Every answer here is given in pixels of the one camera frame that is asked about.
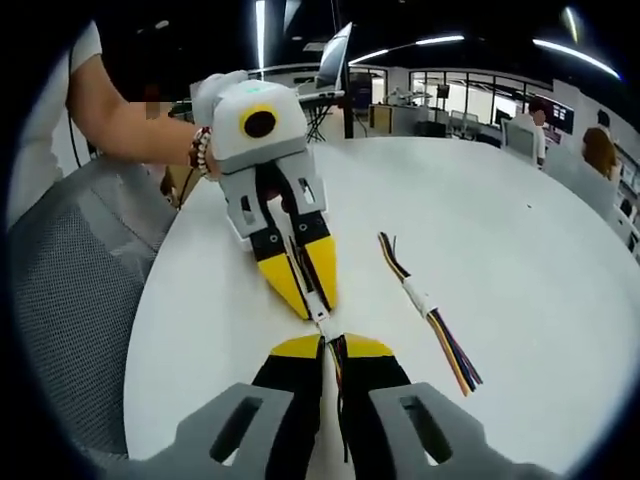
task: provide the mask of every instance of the window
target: window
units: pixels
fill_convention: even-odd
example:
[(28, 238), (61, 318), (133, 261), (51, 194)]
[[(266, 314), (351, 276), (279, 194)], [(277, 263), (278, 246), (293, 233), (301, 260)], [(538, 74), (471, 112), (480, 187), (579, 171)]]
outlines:
[(463, 72), (447, 72), (449, 98), (445, 102), (445, 110), (464, 113), (467, 103), (467, 74)]
[(426, 90), (427, 95), (431, 97), (427, 99), (431, 108), (444, 109), (444, 99), (438, 97), (438, 85), (444, 85), (444, 72), (427, 72)]
[(498, 110), (506, 113), (511, 118), (515, 117), (522, 111), (523, 102), (524, 83), (510, 78), (496, 77), (496, 97), (493, 102), (491, 123), (498, 125), (498, 122), (496, 122)]
[(387, 96), (387, 72), (372, 68), (369, 73), (371, 74), (371, 103), (384, 103)]
[(543, 97), (552, 97), (553, 92), (546, 88), (538, 87), (537, 85), (531, 85), (527, 83), (527, 96), (542, 95)]
[(470, 73), (467, 112), (477, 115), (480, 123), (490, 124), (492, 103), (493, 76)]
[[(412, 93), (423, 93), (425, 91), (425, 73), (424, 72), (411, 72), (411, 92)], [(413, 102), (416, 105), (424, 105), (424, 97), (416, 97), (413, 99)]]

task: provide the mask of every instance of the person's arm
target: person's arm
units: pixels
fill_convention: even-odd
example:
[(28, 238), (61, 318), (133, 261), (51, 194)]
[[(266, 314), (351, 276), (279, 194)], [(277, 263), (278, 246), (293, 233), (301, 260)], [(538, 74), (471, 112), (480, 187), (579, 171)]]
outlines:
[[(67, 107), (87, 140), (109, 155), (141, 163), (189, 164), (198, 127), (166, 115), (148, 119), (145, 103), (129, 103), (116, 90), (100, 55), (71, 75)], [(213, 170), (210, 150), (207, 160)]]
[(544, 130), (542, 130), (542, 127), (538, 127), (538, 135), (536, 135), (537, 141), (538, 141), (538, 165), (539, 166), (543, 166), (544, 165), (544, 158), (546, 156), (546, 144), (544, 141)]
[(616, 158), (616, 147), (611, 143), (611, 148), (609, 149), (609, 180), (612, 180), (616, 183), (620, 181), (620, 169), (622, 165), (618, 162)]

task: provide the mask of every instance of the ceiling light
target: ceiling light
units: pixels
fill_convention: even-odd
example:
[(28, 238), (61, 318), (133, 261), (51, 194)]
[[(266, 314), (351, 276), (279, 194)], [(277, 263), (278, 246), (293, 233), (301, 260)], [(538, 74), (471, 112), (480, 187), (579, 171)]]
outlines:
[(620, 80), (620, 75), (613, 68), (605, 65), (604, 63), (600, 62), (599, 60), (596, 60), (595, 58), (591, 58), (589, 55), (586, 55), (582, 52), (578, 52), (577, 50), (573, 50), (571, 48), (558, 45), (557, 43), (547, 42), (546, 40), (538, 40), (536, 38), (533, 39), (533, 43), (539, 47), (548, 48), (550, 50), (556, 50), (558, 52), (562, 52), (567, 55), (571, 55), (573, 57), (579, 58), (580, 60), (590, 63), (594, 67), (598, 67), (600, 70), (604, 70), (609, 75), (613, 75), (618, 80)]
[(576, 28), (576, 22), (573, 19), (573, 13), (569, 7), (565, 8), (564, 11), (567, 13), (567, 20), (569, 20), (569, 29), (571, 30), (573, 41), (578, 43), (578, 29)]
[(256, 2), (256, 41), (258, 45), (258, 68), (264, 68), (264, 7), (265, 0)]
[(425, 38), (424, 40), (418, 40), (416, 45), (433, 45), (434, 43), (459, 42), (460, 40), (464, 40), (462, 35), (449, 35), (447, 37)]
[(356, 63), (358, 63), (358, 62), (361, 62), (361, 61), (363, 61), (363, 60), (366, 60), (366, 59), (368, 59), (368, 58), (377, 57), (378, 55), (384, 55), (385, 53), (389, 53), (389, 50), (386, 50), (386, 49), (385, 49), (385, 50), (379, 50), (379, 51), (377, 51), (377, 52), (373, 52), (373, 53), (370, 53), (370, 54), (368, 54), (368, 55), (363, 55), (363, 56), (362, 56), (362, 57), (360, 57), (360, 58), (356, 58), (355, 60), (351, 60), (351, 61), (349, 62), (349, 65), (354, 65), (354, 64), (356, 64)]

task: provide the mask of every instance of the person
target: person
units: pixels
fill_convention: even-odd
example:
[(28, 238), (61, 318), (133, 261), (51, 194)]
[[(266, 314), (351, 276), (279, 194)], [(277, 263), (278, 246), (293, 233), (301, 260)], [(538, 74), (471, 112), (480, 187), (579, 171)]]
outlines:
[(547, 121), (546, 110), (546, 105), (542, 99), (534, 97), (529, 102), (529, 112), (519, 113), (511, 120), (516, 125), (533, 132), (534, 152), (539, 167), (544, 165), (546, 152), (544, 130), (542, 130), (542, 126)]
[[(144, 103), (129, 103), (116, 90), (101, 53), (92, 22), (53, 69), (18, 143), (6, 217), (9, 228), (62, 178), (52, 139), (65, 104), (87, 140), (109, 156), (151, 165), (197, 166), (194, 138), (202, 130), (166, 115), (149, 119)], [(204, 160), (209, 174), (217, 176), (211, 148)]]
[(611, 119), (607, 112), (598, 111), (598, 124), (589, 128), (582, 138), (582, 157), (609, 180), (619, 178), (616, 149), (611, 140)]

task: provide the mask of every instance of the white round table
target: white round table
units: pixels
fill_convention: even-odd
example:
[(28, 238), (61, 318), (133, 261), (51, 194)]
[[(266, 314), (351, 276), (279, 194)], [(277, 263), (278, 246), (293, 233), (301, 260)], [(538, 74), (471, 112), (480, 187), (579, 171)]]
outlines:
[[(488, 145), (373, 138), (313, 148), (337, 245), (334, 319), (389, 345), (413, 382), (475, 416), (502, 454), (567, 472), (605, 434), (636, 378), (640, 268), (622, 242), (562, 185)], [(182, 419), (250, 383), (272, 347), (315, 333), (240, 250), (225, 206), (218, 185), (199, 182), (144, 289), (124, 388), (131, 458), (158, 453)], [(483, 377), (471, 396), (384, 262), (379, 231), (397, 235), (398, 260)], [(308, 478), (353, 478), (325, 357)]]

